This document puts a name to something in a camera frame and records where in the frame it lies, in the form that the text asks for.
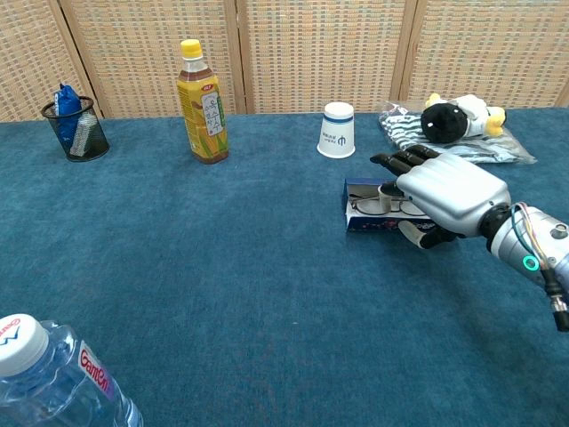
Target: cable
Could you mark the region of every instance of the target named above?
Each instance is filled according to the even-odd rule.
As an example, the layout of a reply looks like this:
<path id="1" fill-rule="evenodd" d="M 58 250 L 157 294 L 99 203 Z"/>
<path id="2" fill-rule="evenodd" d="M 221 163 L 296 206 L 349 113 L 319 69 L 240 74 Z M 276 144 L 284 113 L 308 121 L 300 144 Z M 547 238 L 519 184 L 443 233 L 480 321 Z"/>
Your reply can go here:
<path id="1" fill-rule="evenodd" d="M 516 233 L 516 237 L 517 240 L 519 241 L 519 243 L 522 244 L 522 246 L 524 247 L 524 249 L 529 252 L 531 255 L 535 256 L 535 252 L 533 251 L 533 249 L 525 242 L 525 240 L 522 238 L 522 236 L 519 234 L 519 231 L 517 230 L 517 225 L 516 225 L 516 219 L 515 219 L 515 215 L 516 215 L 516 208 L 517 208 L 517 203 L 513 204 L 512 207 L 510 208 L 511 211 L 511 220 L 512 220 L 512 229 L 514 230 L 514 233 Z"/>
<path id="2" fill-rule="evenodd" d="M 527 233 L 527 236 L 530 239 L 531 246 L 529 246 L 525 242 L 525 239 L 520 235 L 519 230 L 517 229 L 516 219 L 515 219 L 516 208 L 518 208 L 520 210 L 520 213 L 522 214 L 522 223 L 524 224 L 525 232 Z M 549 268 L 548 257 L 541 248 L 540 243 L 537 240 L 537 236 L 535 234 L 535 228 L 533 226 L 532 219 L 530 218 L 530 214 L 527 210 L 526 203 L 518 202 L 512 205 L 511 221 L 512 221 L 512 228 L 516 233 L 517 240 L 522 244 L 522 246 L 527 252 L 529 252 L 531 255 L 535 256 L 538 259 L 541 270 L 547 270 Z"/>

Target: green led ring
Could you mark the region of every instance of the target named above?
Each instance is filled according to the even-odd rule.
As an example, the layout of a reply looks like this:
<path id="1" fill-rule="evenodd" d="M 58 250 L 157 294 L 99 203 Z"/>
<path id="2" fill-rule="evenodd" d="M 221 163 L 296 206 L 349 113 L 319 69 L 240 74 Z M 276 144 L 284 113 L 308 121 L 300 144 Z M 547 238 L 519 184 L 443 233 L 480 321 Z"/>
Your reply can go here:
<path id="1" fill-rule="evenodd" d="M 529 261 L 533 262 L 532 267 L 528 265 Z M 526 255 L 524 257 L 524 267 L 526 267 L 529 271 L 537 271 L 540 269 L 540 262 L 537 261 L 537 258 L 535 258 L 533 255 Z"/>

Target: blue box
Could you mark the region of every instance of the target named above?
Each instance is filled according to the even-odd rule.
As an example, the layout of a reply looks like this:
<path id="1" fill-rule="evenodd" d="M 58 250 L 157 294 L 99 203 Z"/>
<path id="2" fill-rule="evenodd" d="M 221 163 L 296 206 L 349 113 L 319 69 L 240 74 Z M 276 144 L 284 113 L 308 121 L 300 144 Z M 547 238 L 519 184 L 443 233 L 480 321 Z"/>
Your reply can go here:
<path id="1" fill-rule="evenodd" d="M 352 208 L 349 202 L 350 194 L 360 197 L 378 197 L 379 187 L 385 182 L 368 178 L 347 178 L 344 181 L 342 202 L 348 231 L 397 230 L 398 223 L 403 220 L 414 223 L 417 228 L 425 232 L 435 226 L 435 223 L 409 200 L 391 199 L 391 209 L 395 212 L 382 215 L 366 215 Z M 403 204 L 407 206 L 406 210 L 402 207 Z"/>

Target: plush toy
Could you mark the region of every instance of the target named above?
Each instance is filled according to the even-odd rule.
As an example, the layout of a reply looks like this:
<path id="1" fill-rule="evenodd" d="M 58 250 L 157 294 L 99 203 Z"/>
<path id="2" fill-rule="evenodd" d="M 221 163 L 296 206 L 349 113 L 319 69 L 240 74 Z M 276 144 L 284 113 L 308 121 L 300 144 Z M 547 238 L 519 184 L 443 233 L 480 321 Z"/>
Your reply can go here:
<path id="1" fill-rule="evenodd" d="M 487 107 L 484 100 L 475 95 L 445 101 L 438 93 L 433 93 L 425 107 L 421 128 L 431 142 L 449 143 L 463 136 L 500 136 L 504 132 L 504 109 Z"/>

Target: paper cup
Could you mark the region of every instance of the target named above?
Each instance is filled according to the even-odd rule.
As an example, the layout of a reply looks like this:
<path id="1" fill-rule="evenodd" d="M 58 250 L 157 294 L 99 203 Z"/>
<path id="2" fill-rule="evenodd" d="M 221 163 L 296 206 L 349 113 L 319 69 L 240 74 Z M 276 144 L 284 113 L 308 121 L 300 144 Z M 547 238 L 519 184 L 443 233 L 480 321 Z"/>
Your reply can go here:
<path id="1" fill-rule="evenodd" d="M 330 102 L 324 108 L 318 152 L 344 158 L 354 154 L 354 108 L 346 102 Z"/>

